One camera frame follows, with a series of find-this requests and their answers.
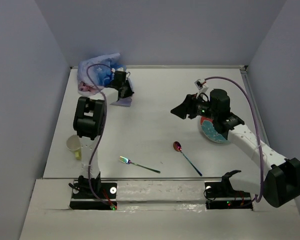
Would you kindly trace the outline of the blue princess print cloth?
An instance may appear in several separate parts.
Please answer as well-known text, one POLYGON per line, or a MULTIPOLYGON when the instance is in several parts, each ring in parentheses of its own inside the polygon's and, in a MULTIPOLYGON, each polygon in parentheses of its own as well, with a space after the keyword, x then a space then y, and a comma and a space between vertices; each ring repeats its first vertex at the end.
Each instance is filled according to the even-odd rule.
MULTIPOLYGON (((114 79, 115 71, 127 72, 127 67, 120 63, 120 57, 121 54, 117 52, 81 61, 77 69, 78 93, 84 97, 92 97, 110 84, 114 79)), ((126 77, 133 90, 129 74, 127 72, 126 77)), ((132 96, 113 103, 113 105, 121 107, 130 107, 131 104, 132 96)))

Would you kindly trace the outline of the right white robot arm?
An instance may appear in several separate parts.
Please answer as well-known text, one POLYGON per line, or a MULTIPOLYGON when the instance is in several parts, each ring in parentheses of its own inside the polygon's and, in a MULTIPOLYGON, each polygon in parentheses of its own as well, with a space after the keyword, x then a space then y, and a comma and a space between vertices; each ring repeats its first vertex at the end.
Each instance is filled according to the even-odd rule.
POLYGON ((217 133, 259 167, 260 180, 256 189, 248 183, 231 179, 232 175, 239 173, 233 170, 223 175, 221 192, 225 196, 232 196, 237 191, 250 192, 256 195, 255 201, 264 198, 275 208, 300 196, 300 161, 295 157, 289 159, 262 142, 257 130, 251 131, 240 117, 231 112, 230 103, 225 90, 213 89, 208 101, 188 94, 180 105, 170 111, 183 120, 197 116, 211 118, 217 133))

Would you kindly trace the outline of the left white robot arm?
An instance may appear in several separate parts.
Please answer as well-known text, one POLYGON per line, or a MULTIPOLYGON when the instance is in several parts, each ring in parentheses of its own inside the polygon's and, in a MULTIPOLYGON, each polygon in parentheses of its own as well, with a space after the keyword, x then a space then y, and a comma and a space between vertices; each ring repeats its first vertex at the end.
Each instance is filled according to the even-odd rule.
POLYGON ((123 69, 114 71, 113 80, 96 94, 78 98, 73 129, 81 148, 81 171, 78 190, 94 198, 101 191, 101 171, 98 164, 98 146, 107 120, 108 106, 134 94, 123 69))

